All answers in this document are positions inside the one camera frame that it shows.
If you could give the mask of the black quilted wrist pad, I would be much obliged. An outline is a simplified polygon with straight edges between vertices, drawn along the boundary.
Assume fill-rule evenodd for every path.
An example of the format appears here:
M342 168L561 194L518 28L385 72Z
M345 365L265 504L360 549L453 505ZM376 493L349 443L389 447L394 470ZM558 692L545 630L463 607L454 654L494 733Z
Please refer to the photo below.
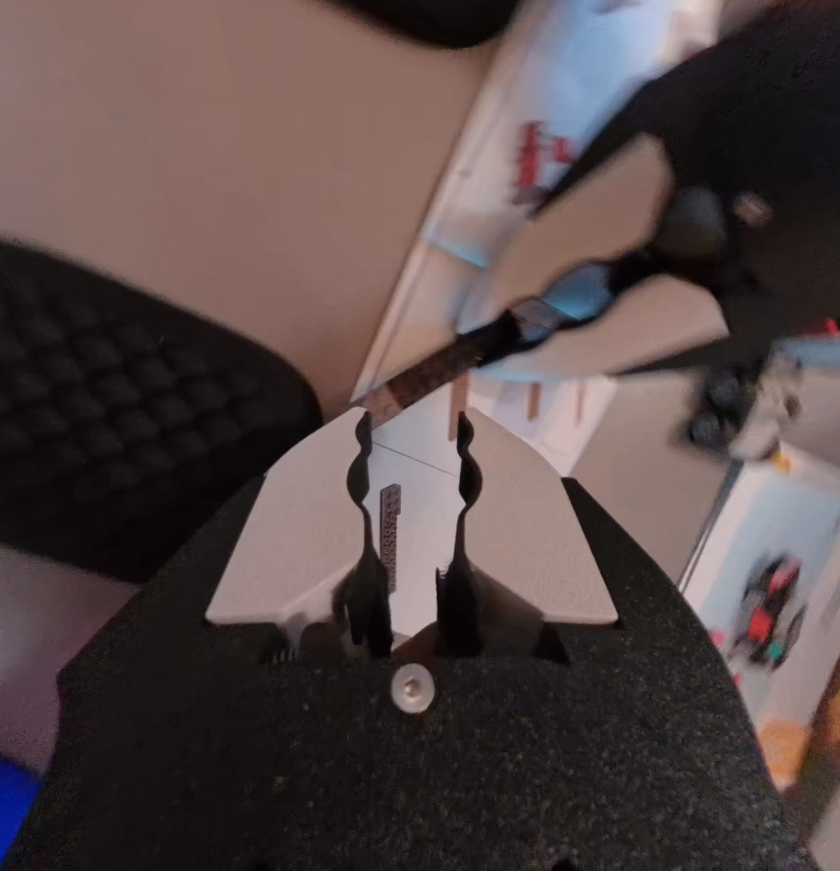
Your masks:
M146 582L322 423L269 349L0 240L0 545Z
M508 26L516 1L329 1L394 36L440 49L469 49Z

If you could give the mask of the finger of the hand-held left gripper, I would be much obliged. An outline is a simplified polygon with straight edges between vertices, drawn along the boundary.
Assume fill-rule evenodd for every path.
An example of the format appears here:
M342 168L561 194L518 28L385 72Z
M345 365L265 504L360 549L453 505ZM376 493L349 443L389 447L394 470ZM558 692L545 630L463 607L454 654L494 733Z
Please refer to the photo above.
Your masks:
M491 365L493 378L616 376L729 336L707 290L681 279L646 279L600 318Z
M599 313L612 263L650 239L672 179L661 140L634 136L510 235L468 292L459 332L528 298L573 319Z

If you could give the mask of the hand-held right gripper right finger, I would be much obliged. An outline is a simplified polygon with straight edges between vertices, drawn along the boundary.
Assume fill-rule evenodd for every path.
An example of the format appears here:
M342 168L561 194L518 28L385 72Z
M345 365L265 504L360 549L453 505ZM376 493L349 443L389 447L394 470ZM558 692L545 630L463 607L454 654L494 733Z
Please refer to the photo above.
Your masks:
M618 610L556 469L476 408L461 412L452 558L436 577L439 647L530 656L548 628L609 629Z

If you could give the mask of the car cover instruction booklet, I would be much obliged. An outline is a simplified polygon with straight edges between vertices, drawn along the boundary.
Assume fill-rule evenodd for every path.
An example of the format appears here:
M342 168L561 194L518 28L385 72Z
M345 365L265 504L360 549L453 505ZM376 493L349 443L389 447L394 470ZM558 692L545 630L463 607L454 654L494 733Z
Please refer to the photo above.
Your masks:
M840 469L795 448L739 465L678 588L741 693L774 785L792 787L840 660Z

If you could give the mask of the open lego instruction booklet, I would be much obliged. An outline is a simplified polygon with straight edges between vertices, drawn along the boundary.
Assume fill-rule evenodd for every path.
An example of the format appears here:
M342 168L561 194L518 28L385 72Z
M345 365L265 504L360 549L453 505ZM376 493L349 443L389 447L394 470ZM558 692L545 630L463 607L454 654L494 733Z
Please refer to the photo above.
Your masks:
M501 39L454 156L396 282L353 398L447 343L479 304L483 273L523 223L523 171L551 186L620 101L718 34L723 2L525 2ZM619 384L558 384L463 376L377 430L370 461L381 490L401 487L394 591L397 642L436 617L436 571L454 549L461 460L458 412L479 408L516 432L560 475L571 472Z

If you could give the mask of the black red lego truck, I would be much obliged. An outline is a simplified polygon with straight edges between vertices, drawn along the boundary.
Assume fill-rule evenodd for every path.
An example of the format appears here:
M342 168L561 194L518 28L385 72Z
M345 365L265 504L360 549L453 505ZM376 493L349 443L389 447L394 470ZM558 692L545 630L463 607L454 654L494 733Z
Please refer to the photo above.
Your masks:
M679 441L720 460L765 462L802 413L804 376L797 337L788 335L749 362L708 372Z

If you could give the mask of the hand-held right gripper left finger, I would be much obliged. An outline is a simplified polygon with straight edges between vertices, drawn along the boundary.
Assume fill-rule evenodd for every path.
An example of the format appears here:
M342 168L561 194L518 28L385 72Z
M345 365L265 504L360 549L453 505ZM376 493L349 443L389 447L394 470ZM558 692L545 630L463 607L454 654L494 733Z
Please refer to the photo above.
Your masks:
M352 408L309 435L265 474L206 611L215 626L271 624L297 643L312 624L348 631L388 657L389 580L374 547L371 418Z

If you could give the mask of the large blue plastic bin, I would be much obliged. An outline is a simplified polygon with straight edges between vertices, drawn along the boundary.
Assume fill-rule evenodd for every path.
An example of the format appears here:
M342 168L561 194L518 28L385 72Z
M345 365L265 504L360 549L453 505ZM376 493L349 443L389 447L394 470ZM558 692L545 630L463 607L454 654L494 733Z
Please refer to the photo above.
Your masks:
M0 862L26 818L38 788L36 773L0 754Z

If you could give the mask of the long black lego plate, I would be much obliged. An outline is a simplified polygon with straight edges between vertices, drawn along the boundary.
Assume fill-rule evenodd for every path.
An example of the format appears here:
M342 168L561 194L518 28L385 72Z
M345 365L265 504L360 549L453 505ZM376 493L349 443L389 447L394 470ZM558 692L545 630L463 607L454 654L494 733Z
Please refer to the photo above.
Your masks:
M452 342L351 401L345 410L365 412L376 430L457 377L535 347L539 336L506 312L491 323L457 334Z

